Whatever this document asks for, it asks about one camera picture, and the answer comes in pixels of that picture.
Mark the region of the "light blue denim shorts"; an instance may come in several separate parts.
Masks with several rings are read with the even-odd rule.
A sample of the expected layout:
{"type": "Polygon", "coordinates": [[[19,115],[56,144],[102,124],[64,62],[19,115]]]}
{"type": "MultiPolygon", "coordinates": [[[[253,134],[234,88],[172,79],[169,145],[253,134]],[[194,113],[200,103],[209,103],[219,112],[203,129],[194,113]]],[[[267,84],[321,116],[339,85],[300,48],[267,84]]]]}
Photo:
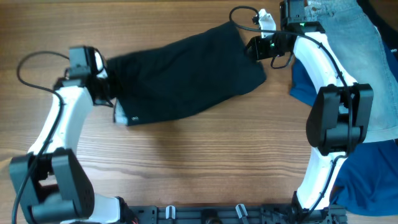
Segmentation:
{"type": "Polygon", "coordinates": [[[387,62],[382,38],[355,0],[314,0],[306,16],[326,31],[329,45],[345,70],[374,92],[365,142],[397,139],[397,80],[387,62]]]}

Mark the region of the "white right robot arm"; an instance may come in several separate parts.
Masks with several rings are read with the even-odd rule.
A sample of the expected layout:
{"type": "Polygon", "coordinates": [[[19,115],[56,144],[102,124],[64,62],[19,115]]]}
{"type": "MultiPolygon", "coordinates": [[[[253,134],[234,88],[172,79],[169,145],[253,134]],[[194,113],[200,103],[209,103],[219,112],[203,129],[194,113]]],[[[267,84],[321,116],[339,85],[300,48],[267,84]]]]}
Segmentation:
{"type": "Polygon", "coordinates": [[[247,51],[256,60],[289,53],[303,63],[316,89],[306,122],[310,160],[288,217],[292,223],[320,222],[327,216],[341,166],[366,138],[373,89],[346,72],[320,23],[291,23],[284,30],[270,29],[265,22],[257,26],[260,34],[250,40],[247,51]]]}

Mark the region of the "blue t-shirt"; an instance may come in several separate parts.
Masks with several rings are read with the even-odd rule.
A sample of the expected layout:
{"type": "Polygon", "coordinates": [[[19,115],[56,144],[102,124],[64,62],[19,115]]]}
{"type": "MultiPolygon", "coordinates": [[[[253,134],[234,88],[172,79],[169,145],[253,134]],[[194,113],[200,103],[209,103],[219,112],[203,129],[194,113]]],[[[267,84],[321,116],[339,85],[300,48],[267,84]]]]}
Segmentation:
{"type": "MultiPolygon", "coordinates": [[[[382,43],[397,80],[397,51],[392,52],[382,43]]],[[[396,140],[360,144],[339,171],[332,202],[358,215],[397,215],[396,140]]]]}

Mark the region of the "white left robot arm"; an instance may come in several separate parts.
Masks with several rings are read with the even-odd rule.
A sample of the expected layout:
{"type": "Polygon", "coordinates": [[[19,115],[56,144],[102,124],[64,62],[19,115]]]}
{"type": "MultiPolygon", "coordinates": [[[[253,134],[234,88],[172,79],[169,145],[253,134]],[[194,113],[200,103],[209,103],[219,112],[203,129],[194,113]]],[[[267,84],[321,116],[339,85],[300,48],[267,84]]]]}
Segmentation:
{"type": "Polygon", "coordinates": [[[50,113],[36,142],[9,165],[16,191],[13,211],[28,223],[124,223],[133,219],[124,200],[96,194],[76,158],[76,148],[93,97],[105,80],[59,78],[50,113]]]}

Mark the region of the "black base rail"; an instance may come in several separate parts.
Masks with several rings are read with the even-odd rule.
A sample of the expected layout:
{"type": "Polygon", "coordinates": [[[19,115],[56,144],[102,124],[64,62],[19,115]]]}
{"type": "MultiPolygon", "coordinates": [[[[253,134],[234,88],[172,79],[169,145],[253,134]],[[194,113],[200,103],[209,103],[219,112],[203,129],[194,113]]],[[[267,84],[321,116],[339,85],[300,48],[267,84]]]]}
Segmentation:
{"type": "Polygon", "coordinates": [[[332,205],[324,210],[315,210],[301,221],[289,204],[265,204],[258,206],[215,206],[215,207],[168,207],[135,206],[130,208],[139,223],[146,224],[271,224],[271,223],[327,223],[348,224],[346,210],[332,205]]]}

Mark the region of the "black shorts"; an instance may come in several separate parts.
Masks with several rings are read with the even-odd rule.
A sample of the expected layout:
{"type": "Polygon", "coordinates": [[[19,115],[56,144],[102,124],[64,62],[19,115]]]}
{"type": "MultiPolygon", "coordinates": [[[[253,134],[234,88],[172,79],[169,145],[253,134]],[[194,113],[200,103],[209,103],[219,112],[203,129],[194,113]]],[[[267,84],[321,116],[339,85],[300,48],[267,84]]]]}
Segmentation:
{"type": "Polygon", "coordinates": [[[121,88],[115,122],[182,119],[255,90],[266,74],[244,50],[237,28],[227,22],[158,49],[109,59],[108,70],[121,88]]]}

